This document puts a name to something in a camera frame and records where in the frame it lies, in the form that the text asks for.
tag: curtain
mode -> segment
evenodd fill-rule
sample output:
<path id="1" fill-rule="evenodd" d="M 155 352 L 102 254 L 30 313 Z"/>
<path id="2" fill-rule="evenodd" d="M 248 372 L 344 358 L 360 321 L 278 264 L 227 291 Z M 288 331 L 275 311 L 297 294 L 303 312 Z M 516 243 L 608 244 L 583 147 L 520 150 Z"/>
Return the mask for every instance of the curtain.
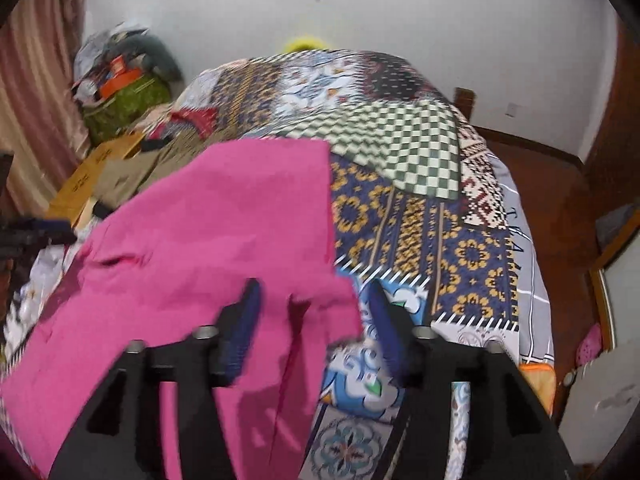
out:
<path id="1" fill-rule="evenodd" d="M 14 163 L 0 207 L 41 215 L 86 155 L 70 93 L 84 0 L 19 0 L 0 28 L 0 150 Z"/>

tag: wooden frame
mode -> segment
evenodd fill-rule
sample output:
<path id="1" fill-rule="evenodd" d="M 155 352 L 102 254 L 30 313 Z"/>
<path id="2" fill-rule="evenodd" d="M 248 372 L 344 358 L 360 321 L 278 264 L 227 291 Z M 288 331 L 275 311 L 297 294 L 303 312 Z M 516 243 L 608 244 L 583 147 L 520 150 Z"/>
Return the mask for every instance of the wooden frame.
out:
<path id="1" fill-rule="evenodd" d="M 607 286 L 604 281 L 604 271 L 634 240 L 640 230 L 640 210 L 637 210 L 627 223 L 620 229 L 614 240 L 605 248 L 600 257 L 589 269 L 591 283 L 598 305 L 598 317 L 602 327 L 602 344 L 605 350 L 613 350 L 616 347 L 616 334 L 613 327 L 611 305 Z"/>

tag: bed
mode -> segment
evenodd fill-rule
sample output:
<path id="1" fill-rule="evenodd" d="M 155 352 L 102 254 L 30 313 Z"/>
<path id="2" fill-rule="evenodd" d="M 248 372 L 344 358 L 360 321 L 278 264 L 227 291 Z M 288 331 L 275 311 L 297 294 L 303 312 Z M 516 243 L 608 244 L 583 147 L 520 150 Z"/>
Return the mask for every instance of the bed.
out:
<path id="1" fill-rule="evenodd" d="M 331 145 L 335 270 L 359 295 L 364 338 L 328 357 L 301 480 L 392 477 L 407 418 L 367 307 L 373 278 L 415 324 L 553 364 L 550 305 L 510 172 L 409 62 L 348 50 L 237 60 L 203 72 L 174 105 L 206 107 L 236 138 Z M 425 123 L 437 130 L 427 140 L 415 127 Z M 468 384 L 455 383 L 447 480 L 462 475 L 469 399 Z M 33 465 L 11 416 L 0 402 L 2 428 Z"/>

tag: yellow object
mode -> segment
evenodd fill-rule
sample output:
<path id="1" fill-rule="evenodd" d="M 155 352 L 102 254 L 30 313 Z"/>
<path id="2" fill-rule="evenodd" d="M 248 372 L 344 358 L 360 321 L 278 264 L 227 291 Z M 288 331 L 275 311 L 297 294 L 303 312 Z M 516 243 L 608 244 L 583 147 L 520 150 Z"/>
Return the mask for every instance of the yellow object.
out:
<path id="1" fill-rule="evenodd" d="M 283 54 L 290 54 L 291 52 L 302 52 L 303 50 L 327 50 L 329 45 L 324 41 L 318 40 L 311 36 L 302 36 L 287 43 L 284 47 Z"/>
<path id="2" fill-rule="evenodd" d="M 75 225 L 107 160 L 123 159 L 135 154 L 144 137 L 144 134 L 133 134 L 100 144 L 62 185 L 49 203 L 45 218 L 67 218 L 71 225 Z"/>
<path id="3" fill-rule="evenodd" d="M 556 371 L 547 364 L 521 364 L 518 368 L 533 388 L 546 412 L 551 415 L 556 397 Z"/>

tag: brown floor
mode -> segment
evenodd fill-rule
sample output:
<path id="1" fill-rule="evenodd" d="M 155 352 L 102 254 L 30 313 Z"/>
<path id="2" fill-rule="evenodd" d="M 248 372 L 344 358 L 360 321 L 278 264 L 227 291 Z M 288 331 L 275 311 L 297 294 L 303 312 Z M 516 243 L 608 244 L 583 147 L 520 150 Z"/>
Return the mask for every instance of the brown floor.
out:
<path id="1" fill-rule="evenodd" d="M 598 254 L 590 192 L 582 173 L 568 162 L 517 146 L 488 144 L 518 186 L 549 295 L 558 421 L 567 393 L 562 378 L 574 368 L 577 346 L 597 321 L 587 274 Z"/>

